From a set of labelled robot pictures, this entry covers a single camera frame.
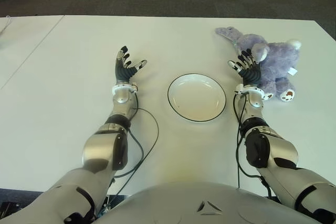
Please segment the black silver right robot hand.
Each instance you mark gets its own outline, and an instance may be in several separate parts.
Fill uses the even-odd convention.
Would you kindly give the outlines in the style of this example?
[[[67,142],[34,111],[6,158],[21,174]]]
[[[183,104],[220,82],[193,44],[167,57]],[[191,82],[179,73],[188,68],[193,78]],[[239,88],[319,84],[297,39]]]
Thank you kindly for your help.
[[[261,80],[260,62],[255,59],[252,50],[243,50],[237,58],[237,61],[229,60],[228,65],[242,78],[243,85],[258,86]]]

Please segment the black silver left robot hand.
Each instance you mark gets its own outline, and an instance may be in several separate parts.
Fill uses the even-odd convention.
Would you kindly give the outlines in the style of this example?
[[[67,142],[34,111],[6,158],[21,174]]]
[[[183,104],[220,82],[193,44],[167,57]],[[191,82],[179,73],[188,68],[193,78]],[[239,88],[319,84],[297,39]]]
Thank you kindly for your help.
[[[129,60],[130,54],[128,53],[127,46],[123,46],[117,53],[115,63],[115,77],[117,83],[129,83],[130,79],[147,64],[147,60],[141,60],[137,64],[132,64]]]

